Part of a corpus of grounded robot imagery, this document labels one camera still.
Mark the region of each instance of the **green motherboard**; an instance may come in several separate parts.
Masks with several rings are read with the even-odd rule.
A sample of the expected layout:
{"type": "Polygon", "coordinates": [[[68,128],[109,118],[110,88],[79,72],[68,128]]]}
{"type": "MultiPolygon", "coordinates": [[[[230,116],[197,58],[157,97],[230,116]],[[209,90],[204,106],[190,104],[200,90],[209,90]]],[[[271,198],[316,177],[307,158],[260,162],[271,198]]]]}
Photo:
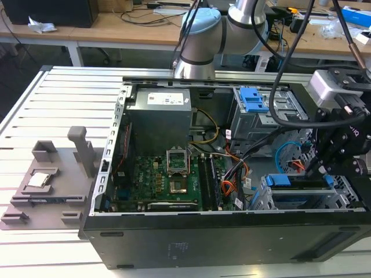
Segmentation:
{"type": "MultiPolygon", "coordinates": [[[[132,186],[118,188],[115,194],[119,211],[141,211],[141,203],[193,203],[202,211],[198,158],[189,158],[188,175],[167,175],[166,156],[137,156],[132,186]]],[[[218,177],[225,173],[223,158],[214,159],[218,177]]],[[[185,167],[184,159],[172,158],[170,166],[185,167]]]]}

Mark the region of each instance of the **power supply label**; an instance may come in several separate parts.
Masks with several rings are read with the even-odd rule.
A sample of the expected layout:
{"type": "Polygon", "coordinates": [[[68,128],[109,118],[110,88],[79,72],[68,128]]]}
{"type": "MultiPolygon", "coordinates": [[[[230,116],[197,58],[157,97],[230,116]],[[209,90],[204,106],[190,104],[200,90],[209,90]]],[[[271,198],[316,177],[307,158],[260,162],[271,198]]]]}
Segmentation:
{"type": "Polygon", "coordinates": [[[182,93],[150,93],[147,104],[157,105],[183,105],[182,93]]]}

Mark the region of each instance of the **cpu chip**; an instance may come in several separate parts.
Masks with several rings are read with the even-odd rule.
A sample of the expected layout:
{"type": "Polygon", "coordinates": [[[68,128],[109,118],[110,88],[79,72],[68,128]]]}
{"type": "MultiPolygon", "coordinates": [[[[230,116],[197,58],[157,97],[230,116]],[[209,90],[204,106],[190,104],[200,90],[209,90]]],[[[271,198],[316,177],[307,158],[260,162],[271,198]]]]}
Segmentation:
{"type": "Polygon", "coordinates": [[[187,194],[187,178],[171,177],[170,194],[187,194]]]}

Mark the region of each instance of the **workbench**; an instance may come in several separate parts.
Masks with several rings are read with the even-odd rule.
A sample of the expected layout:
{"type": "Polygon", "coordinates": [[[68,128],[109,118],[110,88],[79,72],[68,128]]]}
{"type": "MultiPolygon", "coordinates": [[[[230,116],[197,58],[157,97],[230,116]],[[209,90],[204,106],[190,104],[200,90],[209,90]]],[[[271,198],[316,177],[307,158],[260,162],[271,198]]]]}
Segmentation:
{"type": "MultiPolygon", "coordinates": [[[[123,76],[170,77],[166,69],[44,67],[0,124],[0,215],[33,159],[37,140],[74,147],[72,125],[87,128],[93,147],[104,147],[123,76]]],[[[217,79],[272,81],[275,74],[217,71],[217,79]]],[[[304,85],[310,75],[285,74],[304,85]]],[[[0,277],[370,277],[371,238],[323,263],[107,270],[77,230],[0,231],[0,277]]]]}
{"type": "MultiPolygon", "coordinates": [[[[370,9],[369,3],[340,1],[340,5],[370,9]]],[[[150,12],[137,10],[132,12],[131,15],[141,16],[150,12]]],[[[133,20],[143,22],[160,19],[161,17],[158,14],[149,14],[133,20]]],[[[178,43],[180,33],[180,27],[178,26],[181,23],[181,17],[173,17],[169,20],[176,25],[142,27],[123,22],[119,18],[119,14],[100,13],[91,28],[57,26],[58,30],[56,32],[38,34],[31,31],[26,25],[13,25],[7,17],[5,20],[15,36],[24,44],[65,46],[70,53],[73,66],[76,67],[83,66],[80,47],[172,51],[178,43]]],[[[293,57],[341,61],[354,60],[345,38],[324,39],[319,33],[319,28],[317,25],[309,24],[307,26],[307,30],[302,36],[293,57]]],[[[292,34],[288,27],[285,28],[283,37],[288,41],[289,45],[292,44],[295,36],[296,34],[292,34]]],[[[0,21],[0,42],[17,42],[2,21],[0,21]]],[[[366,58],[371,57],[370,45],[364,46],[359,42],[356,43],[366,58]]],[[[274,49],[277,48],[277,42],[270,42],[270,45],[274,49]]],[[[258,54],[261,58],[256,71],[265,71],[267,60],[272,54],[264,49],[258,54]]]]}

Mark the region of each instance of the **wooden desk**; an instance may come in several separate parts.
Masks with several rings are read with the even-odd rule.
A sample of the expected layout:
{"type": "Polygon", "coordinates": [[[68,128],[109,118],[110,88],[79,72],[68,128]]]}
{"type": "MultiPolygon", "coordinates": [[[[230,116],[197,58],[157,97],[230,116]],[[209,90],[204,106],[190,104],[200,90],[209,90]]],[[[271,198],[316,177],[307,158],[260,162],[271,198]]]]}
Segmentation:
{"type": "MultiPolygon", "coordinates": [[[[349,1],[339,1],[340,6],[351,6],[353,8],[370,10],[370,3],[359,3],[359,2],[349,2],[349,1]]],[[[329,2],[327,7],[322,7],[318,5],[318,0],[314,6],[315,10],[327,10],[332,7],[332,1],[329,2]]],[[[323,59],[323,60],[344,60],[344,61],[354,61],[354,58],[348,47],[348,42],[343,36],[341,38],[335,39],[325,39],[320,33],[321,26],[308,24],[305,29],[305,33],[301,36],[301,40],[295,48],[293,53],[293,58],[312,58],[312,59],[323,59]]],[[[283,29],[283,38],[291,46],[297,34],[290,32],[290,28],[285,26],[283,29]]],[[[354,40],[358,45],[358,48],[362,52],[365,58],[371,58],[371,46],[363,45],[362,43],[354,40]]],[[[277,41],[269,41],[269,45],[276,49],[278,47],[277,41]]],[[[272,57],[266,48],[262,48],[259,52],[259,60],[256,66],[256,72],[264,72],[269,58],[272,57]]]]}
{"type": "MultiPolygon", "coordinates": [[[[369,3],[340,1],[341,6],[350,5],[355,8],[370,9],[369,3]]],[[[133,17],[150,13],[147,10],[137,10],[131,13],[133,17]]],[[[107,47],[118,49],[147,49],[172,51],[178,42],[180,27],[176,25],[164,25],[160,27],[143,27],[123,22],[118,18],[119,14],[101,13],[92,28],[59,27],[56,32],[38,34],[31,31],[26,25],[13,25],[9,19],[5,19],[8,26],[16,34],[19,40],[25,44],[61,45],[66,46],[70,52],[72,64],[83,66],[79,47],[107,47]]],[[[132,18],[135,22],[161,19],[158,14],[149,14],[140,18],[132,18]]],[[[181,17],[170,19],[180,25],[181,17]]],[[[293,57],[328,59],[328,60],[353,60],[345,38],[324,39],[319,33],[319,26],[308,25],[305,34],[300,40],[293,57]]],[[[283,37],[289,45],[296,34],[292,34],[288,27],[284,29],[283,37]]],[[[0,42],[15,43],[16,40],[0,21],[0,42]]],[[[270,42],[275,49],[277,42],[270,42]]],[[[358,44],[365,56],[371,57],[371,46],[358,44]]],[[[271,53],[266,49],[259,52],[260,62],[269,59],[271,53]]]]}
{"type": "MultiPolygon", "coordinates": [[[[137,17],[151,13],[147,10],[137,10],[130,13],[137,17]]],[[[94,42],[123,42],[123,43],[145,43],[148,45],[176,45],[179,39],[181,16],[172,17],[173,24],[159,27],[144,27],[122,21],[120,14],[100,13],[92,28],[75,28],[70,34],[70,39],[76,41],[94,41],[94,42]]],[[[159,14],[148,14],[141,18],[132,18],[124,16],[124,19],[134,22],[146,22],[163,17],[159,14]]]]}

